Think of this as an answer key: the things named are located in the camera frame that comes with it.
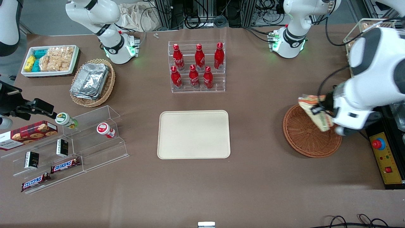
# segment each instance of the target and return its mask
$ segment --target wicker basket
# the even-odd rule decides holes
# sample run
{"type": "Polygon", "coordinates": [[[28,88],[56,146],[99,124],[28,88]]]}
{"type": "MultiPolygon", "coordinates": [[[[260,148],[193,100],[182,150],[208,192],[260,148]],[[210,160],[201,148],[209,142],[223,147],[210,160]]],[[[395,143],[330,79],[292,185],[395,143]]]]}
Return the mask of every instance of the wicker basket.
{"type": "Polygon", "coordinates": [[[289,144],[308,157],[327,157],[333,154],[342,142],[332,128],[322,132],[299,106],[292,106],[284,116],[283,131],[289,144]]]}
{"type": "MultiPolygon", "coordinates": [[[[78,98],[78,97],[73,96],[72,94],[70,95],[70,97],[72,97],[72,100],[76,104],[91,108],[91,107],[96,107],[96,106],[101,105],[108,99],[111,92],[113,91],[114,82],[115,82],[115,72],[114,72],[113,66],[111,66],[111,63],[109,63],[108,61],[106,61],[104,59],[94,59],[94,60],[88,61],[87,63],[95,63],[95,64],[102,63],[102,64],[107,65],[110,68],[110,71],[108,72],[107,79],[104,84],[104,88],[101,92],[101,97],[99,99],[90,100],[90,99],[78,98]]],[[[79,74],[79,71],[82,69],[83,66],[84,66],[84,64],[80,67],[79,70],[77,70],[75,77],[73,78],[72,85],[75,82],[77,75],[79,74]]]]}

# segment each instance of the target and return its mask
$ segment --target coca-cola bottle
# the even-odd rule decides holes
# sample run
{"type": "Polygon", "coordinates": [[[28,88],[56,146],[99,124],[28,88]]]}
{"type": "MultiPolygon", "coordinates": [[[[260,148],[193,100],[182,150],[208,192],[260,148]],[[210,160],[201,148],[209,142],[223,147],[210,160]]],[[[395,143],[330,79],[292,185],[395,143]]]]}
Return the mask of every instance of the coca-cola bottle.
{"type": "Polygon", "coordinates": [[[200,82],[198,81],[198,72],[196,71],[196,66],[194,64],[191,64],[188,76],[190,77],[191,87],[198,89],[200,87],[200,82]]]}
{"type": "Polygon", "coordinates": [[[203,71],[205,68],[205,55],[203,53],[203,46],[198,43],[196,45],[196,54],[195,54],[195,58],[196,58],[196,65],[197,65],[197,71],[203,71]]]}
{"type": "Polygon", "coordinates": [[[175,65],[179,71],[184,70],[184,58],[183,53],[180,51],[178,44],[173,44],[173,59],[175,60],[175,65]]]}
{"type": "Polygon", "coordinates": [[[175,66],[172,66],[171,69],[172,71],[172,82],[174,89],[179,90],[183,88],[183,83],[181,82],[181,76],[180,73],[177,71],[177,68],[175,66]]]}
{"type": "Polygon", "coordinates": [[[224,47],[224,44],[221,42],[217,43],[217,50],[215,51],[214,54],[214,67],[217,70],[222,70],[224,68],[224,59],[225,59],[225,53],[222,48],[224,47]]]}
{"type": "Polygon", "coordinates": [[[213,87],[213,78],[214,76],[211,73],[211,68],[209,66],[205,67],[205,73],[204,73],[204,87],[206,89],[212,89],[213,87]]]}

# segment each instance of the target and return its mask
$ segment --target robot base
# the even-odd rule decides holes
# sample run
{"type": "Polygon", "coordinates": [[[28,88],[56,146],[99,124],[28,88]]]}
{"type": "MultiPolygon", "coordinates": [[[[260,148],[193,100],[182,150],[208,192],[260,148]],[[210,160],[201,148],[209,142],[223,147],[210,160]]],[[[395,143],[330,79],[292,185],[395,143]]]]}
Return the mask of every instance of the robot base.
{"type": "Polygon", "coordinates": [[[118,53],[111,54],[106,49],[104,49],[107,57],[115,64],[124,64],[128,62],[133,57],[138,57],[139,53],[139,38],[134,38],[128,34],[121,34],[124,38],[124,45],[118,53]]]}
{"type": "Polygon", "coordinates": [[[284,38],[284,31],[286,27],[282,27],[279,30],[274,30],[267,35],[267,40],[269,41],[269,48],[271,52],[278,53],[284,58],[294,58],[302,51],[304,48],[305,40],[300,44],[299,42],[293,43],[292,45],[296,47],[291,47],[289,43],[284,38]]]}

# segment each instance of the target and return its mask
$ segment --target acrylic display stand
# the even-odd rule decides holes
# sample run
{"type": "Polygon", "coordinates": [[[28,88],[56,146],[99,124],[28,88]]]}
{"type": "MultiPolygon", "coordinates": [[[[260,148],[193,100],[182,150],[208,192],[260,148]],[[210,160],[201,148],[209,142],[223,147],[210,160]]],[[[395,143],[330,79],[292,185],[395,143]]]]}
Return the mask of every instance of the acrylic display stand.
{"type": "Polygon", "coordinates": [[[51,180],[26,189],[24,192],[32,194],[44,190],[75,176],[128,157],[125,142],[119,136],[117,124],[114,121],[118,117],[120,115],[108,105],[98,108],[74,117],[79,123],[77,128],[69,129],[58,125],[59,134],[18,147],[15,151],[6,151],[7,154],[3,155],[2,158],[13,161],[14,177],[22,177],[22,182],[26,182],[45,172],[50,173],[51,166],[79,157],[81,165],[50,174],[51,180]],[[107,138],[97,133],[96,127],[101,122],[106,122],[115,129],[114,138],[107,138]],[[69,155],[67,157],[56,155],[58,139],[66,140],[69,143],[69,155]],[[37,169],[24,168],[27,151],[39,153],[37,169]]]}
{"type": "MultiPolygon", "coordinates": [[[[367,29],[368,27],[370,27],[382,20],[384,20],[384,19],[362,18],[359,22],[357,22],[357,24],[352,28],[352,30],[348,33],[348,35],[343,39],[343,42],[344,43],[348,42],[349,40],[351,40],[353,37],[355,37],[360,32],[364,32],[365,29],[367,29]]],[[[394,22],[383,22],[383,23],[377,25],[376,27],[395,28],[395,24],[394,24],[394,22]]],[[[347,60],[349,60],[350,49],[352,48],[352,45],[354,44],[354,42],[356,40],[357,39],[355,39],[352,42],[345,45],[346,53],[347,53],[346,54],[347,60]]],[[[351,77],[353,77],[352,68],[349,67],[349,69],[350,69],[350,75],[351,75],[351,77]]]]}
{"type": "Polygon", "coordinates": [[[169,80],[170,86],[173,93],[178,92],[224,92],[225,91],[225,69],[226,69],[226,49],[225,49],[225,41],[224,40],[209,40],[209,41],[169,41],[168,45],[168,62],[169,62],[169,80]],[[217,49],[217,43],[222,42],[224,47],[222,48],[225,53],[224,59],[224,68],[222,70],[217,70],[214,68],[214,54],[217,49]],[[202,51],[205,54],[205,65],[211,67],[211,73],[213,75],[213,88],[212,89],[205,89],[204,88],[204,71],[198,72],[198,79],[200,81],[200,87],[194,89],[191,87],[190,78],[188,76],[190,72],[190,65],[196,63],[194,55],[196,53],[196,44],[200,43],[202,45],[202,51]],[[183,82],[182,89],[174,89],[173,82],[170,78],[171,72],[170,67],[175,65],[173,60],[173,44],[178,44],[180,51],[183,53],[184,58],[184,71],[179,71],[181,75],[181,81],[183,82]]]}

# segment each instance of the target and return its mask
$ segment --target yellow control panel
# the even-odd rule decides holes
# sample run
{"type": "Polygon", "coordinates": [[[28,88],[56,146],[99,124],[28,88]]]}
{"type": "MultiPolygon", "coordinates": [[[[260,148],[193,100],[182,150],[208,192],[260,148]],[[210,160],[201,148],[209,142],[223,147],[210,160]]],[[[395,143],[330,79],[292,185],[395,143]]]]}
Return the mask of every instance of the yellow control panel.
{"type": "Polygon", "coordinates": [[[401,184],[402,179],[384,132],[371,136],[369,139],[384,183],[386,185],[401,184]]]}

